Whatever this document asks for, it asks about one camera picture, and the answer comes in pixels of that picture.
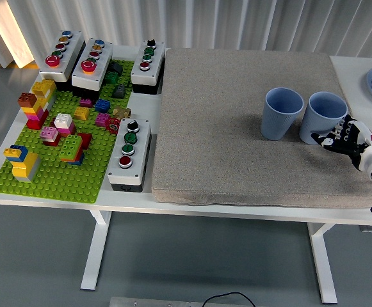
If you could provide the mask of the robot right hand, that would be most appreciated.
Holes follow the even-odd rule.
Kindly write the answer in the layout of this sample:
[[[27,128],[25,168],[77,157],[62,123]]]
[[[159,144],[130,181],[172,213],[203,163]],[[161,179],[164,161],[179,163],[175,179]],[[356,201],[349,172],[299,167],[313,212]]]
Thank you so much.
[[[372,132],[362,122],[346,115],[326,136],[311,138],[324,149],[347,155],[355,168],[372,176]]]

